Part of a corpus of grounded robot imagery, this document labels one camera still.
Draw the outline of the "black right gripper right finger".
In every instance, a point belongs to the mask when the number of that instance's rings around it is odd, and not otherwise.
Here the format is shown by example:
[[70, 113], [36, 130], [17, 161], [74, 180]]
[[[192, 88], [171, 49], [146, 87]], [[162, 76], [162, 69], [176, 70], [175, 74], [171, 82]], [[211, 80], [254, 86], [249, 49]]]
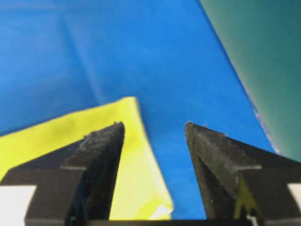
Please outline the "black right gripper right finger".
[[184, 134], [208, 220], [300, 225], [300, 162], [192, 122]]

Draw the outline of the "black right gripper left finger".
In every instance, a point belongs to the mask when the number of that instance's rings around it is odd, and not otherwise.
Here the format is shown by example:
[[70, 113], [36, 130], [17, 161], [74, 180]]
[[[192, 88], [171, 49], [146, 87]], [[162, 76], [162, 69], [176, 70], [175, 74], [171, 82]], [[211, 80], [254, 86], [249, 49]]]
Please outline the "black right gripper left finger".
[[125, 127], [116, 122], [12, 167], [0, 182], [3, 226], [82, 226], [107, 219]]

